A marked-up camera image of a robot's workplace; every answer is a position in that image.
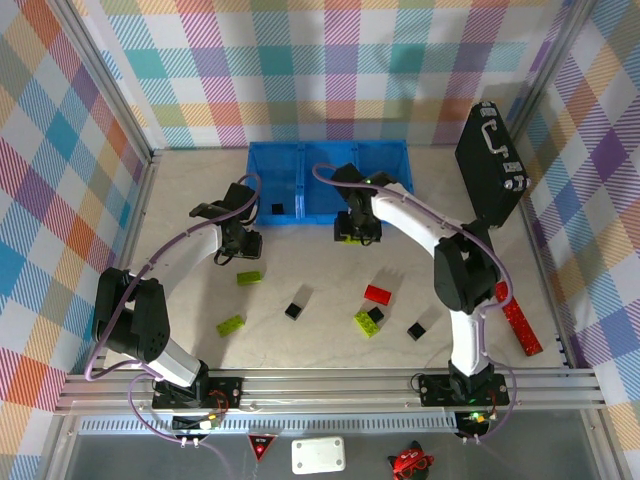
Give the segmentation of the aluminium corner post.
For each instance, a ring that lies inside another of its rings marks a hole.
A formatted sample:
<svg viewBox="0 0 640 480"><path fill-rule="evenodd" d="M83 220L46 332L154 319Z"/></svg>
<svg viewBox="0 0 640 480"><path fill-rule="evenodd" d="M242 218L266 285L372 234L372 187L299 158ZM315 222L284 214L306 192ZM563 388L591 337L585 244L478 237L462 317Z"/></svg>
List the aluminium corner post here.
<svg viewBox="0 0 640 480"><path fill-rule="evenodd" d="M546 89L553 83L565 59L589 19L598 0L563 0L519 94L520 102L512 108L509 133L517 142L540 107Z"/></svg>
<svg viewBox="0 0 640 480"><path fill-rule="evenodd" d="M78 52L83 65L103 94L128 140L145 162L152 164L154 149L144 135L73 1L46 0L46 3Z"/></svg>

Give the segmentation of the red cat figure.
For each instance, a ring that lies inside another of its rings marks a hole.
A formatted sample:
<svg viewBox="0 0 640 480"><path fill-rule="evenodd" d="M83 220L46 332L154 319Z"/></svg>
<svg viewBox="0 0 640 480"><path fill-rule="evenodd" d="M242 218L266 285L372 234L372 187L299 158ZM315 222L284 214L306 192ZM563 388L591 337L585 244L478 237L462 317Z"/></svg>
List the red cat figure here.
<svg viewBox="0 0 640 480"><path fill-rule="evenodd" d="M393 480L427 480L434 457L425 453L419 442L413 440L398 455L387 457Z"/></svg>

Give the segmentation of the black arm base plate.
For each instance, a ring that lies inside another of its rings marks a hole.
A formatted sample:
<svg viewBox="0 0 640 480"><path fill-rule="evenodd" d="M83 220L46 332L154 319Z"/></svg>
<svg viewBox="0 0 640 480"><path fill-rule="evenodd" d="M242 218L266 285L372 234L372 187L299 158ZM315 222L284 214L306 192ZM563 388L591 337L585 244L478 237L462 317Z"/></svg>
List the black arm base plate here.
<svg viewBox="0 0 640 480"><path fill-rule="evenodd" d="M168 381L152 383L154 409L232 409L238 408L242 394L240 377L201 377L189 387Z"/></svg>
<svg viewBox="0 0 640 480"><path fill-rule="evenodd" d="M419 375L417 390L422 407L489 407L510 403L506 380L501 374L495 374L466 400L454 392L448 374Z"/></svg>

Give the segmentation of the red lego brick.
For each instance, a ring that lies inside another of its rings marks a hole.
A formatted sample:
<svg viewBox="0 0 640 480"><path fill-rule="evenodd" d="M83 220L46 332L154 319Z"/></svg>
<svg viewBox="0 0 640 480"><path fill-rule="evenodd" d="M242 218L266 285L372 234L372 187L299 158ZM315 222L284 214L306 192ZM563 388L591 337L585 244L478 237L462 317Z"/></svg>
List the red lego brick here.
<svg viewBox="0 0 640 480"><path fill-rule="evenodd" d="M369 284L364 291L363 297L371 302L388 306L392 299L392 292Z"/></svg>

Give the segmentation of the white rectangular box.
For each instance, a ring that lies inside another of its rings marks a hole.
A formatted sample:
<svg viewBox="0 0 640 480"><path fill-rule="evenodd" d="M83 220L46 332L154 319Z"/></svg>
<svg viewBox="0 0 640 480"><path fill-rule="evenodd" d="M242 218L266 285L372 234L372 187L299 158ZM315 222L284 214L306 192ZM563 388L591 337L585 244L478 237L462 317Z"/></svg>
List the white rectangular box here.
<svg viewBox="0 0 640 480"><path fill-rule="evenodd" d="M295 439L291 468L296 475L340 472L346 469L346 449L340 436Z"/></svg>

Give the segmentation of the aluminium side rail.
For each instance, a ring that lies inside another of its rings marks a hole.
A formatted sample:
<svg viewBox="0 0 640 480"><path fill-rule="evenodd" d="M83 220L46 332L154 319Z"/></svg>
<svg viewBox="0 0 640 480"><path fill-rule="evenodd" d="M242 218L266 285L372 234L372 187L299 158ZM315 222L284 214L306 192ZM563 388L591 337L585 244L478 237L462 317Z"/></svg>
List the aluminium side rail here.
<svg viewBox="0 0 640 480"><path fill-rule="evenodd" d="M558 344L558 350L561 355L561 358L563 359L563 365L567 368L574 369L576 367L575 356L572 352L570 342L566 337L566 332L564 330L564 326L559 316L556 298L554 296L554 292L552 291L551 283L548 279L547 272L545 270L545 266L543 263L543 259L536 242L536 237L534 234L532 223L527 217L527 211L523 203L520 203L518 205L518 209L527 232L530 248L532 250L532 253L535 259L536 267L540 277L541 288L545 298L545 303L550 310L550 315L554 322L556 343Z"/></svg>
<svg viewBox="0 0 640 480"><path fill-rule="evenodd" d="M115 264L118 269L126 269L131 265L163 152L163 149L153 150L143 169L133 213L128 221L123 249Z"/></svg>

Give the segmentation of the aluminium front frame rail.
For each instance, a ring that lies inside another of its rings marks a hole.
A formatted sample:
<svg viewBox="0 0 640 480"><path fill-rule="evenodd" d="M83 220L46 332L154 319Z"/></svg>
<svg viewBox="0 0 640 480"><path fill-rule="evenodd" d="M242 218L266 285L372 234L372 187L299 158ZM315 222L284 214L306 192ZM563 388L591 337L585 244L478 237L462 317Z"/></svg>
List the aluminium front frame rail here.
<svg viewBox="0 0 640 480"><path fill-rule="evenodd" d="M94 382L81 375L67 378L57 414L115 414L134 407L150 411L154 390L148 379L130 384L139 372L121 370ZM591 369L526 368L505 370L506 386L516 410L602 409L605 399ZM415 369L228 369L213 370L213 378L242 380L240 403L234 413L400 413L418 412L418 376Z"/></svg>

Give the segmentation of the blue plastic bin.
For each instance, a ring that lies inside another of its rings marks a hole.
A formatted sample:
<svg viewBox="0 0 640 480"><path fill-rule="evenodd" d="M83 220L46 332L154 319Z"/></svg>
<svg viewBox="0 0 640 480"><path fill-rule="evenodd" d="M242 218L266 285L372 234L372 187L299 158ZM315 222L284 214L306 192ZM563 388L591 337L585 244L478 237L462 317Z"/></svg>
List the blue plastic bin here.
<svg viewBox="0 0 640 480"><path fill-rule="evenodd" d="M413 177L405 140L368 140L355 143L356 167L365 177L385 172L410 193Z"/></svg>
<svg viewBox="0 0 640 480"><path fill-rule="evenodd" d="M303 224L329 225L346 203L331 185L318 181L313 167L327 163L335 168L355 164L355 147L350 141L304 142L299 149L300 173L297 193L299 218Z"/></svg>
<svg viewBox="0 0 640 480"><path fill-rule="evenodd" d="M263 226L299 225L299 144L296 142L252 142L247 172L262 181L256 223ZM283 215L273 215L271 205L282 203Z"/></svg>

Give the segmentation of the red triangle sign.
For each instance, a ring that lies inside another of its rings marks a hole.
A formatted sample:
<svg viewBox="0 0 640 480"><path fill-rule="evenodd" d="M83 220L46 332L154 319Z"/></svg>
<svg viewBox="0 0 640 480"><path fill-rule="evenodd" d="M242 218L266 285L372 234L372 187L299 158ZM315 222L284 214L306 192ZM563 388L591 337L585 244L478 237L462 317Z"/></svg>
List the red triangle sign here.
<svg viewBox="0 0 640 480"><path fill-rule="evenodd" d="M269 447L276 440L277 436L272 434L249 434L248 439L251 450L258 463L261 462Z"/></svg>

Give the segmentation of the red glitter bar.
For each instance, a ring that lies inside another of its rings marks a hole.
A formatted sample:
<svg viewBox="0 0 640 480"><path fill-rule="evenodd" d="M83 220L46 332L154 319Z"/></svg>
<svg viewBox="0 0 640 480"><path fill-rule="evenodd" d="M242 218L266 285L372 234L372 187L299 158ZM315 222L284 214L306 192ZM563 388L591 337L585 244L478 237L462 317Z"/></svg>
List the red glitter bar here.
<svg viewBox="0 0 640 480"><path fill-rule="evenodd" d="M502 312L524 354L528 357L532 357L542 353L543 347L515 297L513 297L508 304L502 307Z"/></svg>

